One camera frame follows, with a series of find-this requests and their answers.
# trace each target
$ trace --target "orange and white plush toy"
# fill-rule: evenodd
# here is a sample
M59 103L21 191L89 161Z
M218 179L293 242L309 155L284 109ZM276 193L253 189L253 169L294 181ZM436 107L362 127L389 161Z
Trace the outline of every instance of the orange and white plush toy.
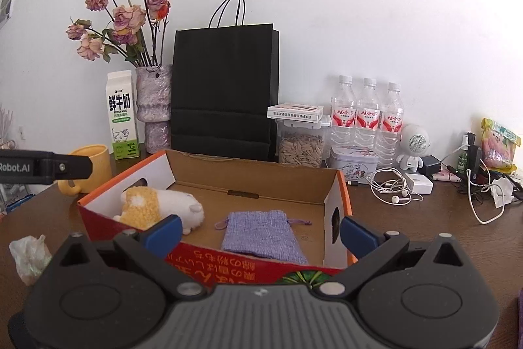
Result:
M113 220L146 230L169 215L178 215L184 235L203 222L203 207L193 195L173 190L132 187L121 196L122 214Z

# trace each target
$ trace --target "clear container of sunflower seeds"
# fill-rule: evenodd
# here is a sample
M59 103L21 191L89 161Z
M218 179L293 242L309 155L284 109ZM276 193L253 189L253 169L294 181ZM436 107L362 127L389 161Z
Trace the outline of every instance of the clear container of sunflower seeds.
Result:
M330 127L330 115L319 122L276 119L278 123L278 160L280 163L320 167Z

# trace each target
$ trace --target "yellow mug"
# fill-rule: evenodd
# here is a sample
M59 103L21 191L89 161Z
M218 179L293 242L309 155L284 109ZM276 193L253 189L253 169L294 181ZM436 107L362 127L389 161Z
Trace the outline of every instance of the yellow mug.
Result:
M62 194L66 196L75 196L80 192L88 194L112 178L109 149L105 145L86 145L69 154L89 156L91 162L93 162L93 173L87 179L73 180L74 187L69 185L69 181L58 181L58 189Z

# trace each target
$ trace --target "white wall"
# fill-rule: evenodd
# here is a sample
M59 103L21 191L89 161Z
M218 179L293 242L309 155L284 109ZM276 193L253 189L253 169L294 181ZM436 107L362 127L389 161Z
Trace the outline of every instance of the white wall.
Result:
M171 0L169 58L175 29L206 26L221 1ZM381 89L402 84L405 119L427 127L437 156L483 116L523 132L523 0L246 2L247 24L280 31L281 101L329 104L337 75L354 76L356 91L368 76ZM107 23L84 0L15 0L0 31L0 100L15 111L14 130L24 126L23 148L110 143L106 73L127 63L82 60L65 34L70 16Z

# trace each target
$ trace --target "white robot figurine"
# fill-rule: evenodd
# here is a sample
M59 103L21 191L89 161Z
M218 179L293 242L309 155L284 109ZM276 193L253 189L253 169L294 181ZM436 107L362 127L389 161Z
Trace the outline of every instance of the white robot figurine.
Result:
M417 124L407 124L401 131L399 147L406 154L400 154L396 161L402 170L410 169L413 172L423 167L421 156L430 146L428 133Z

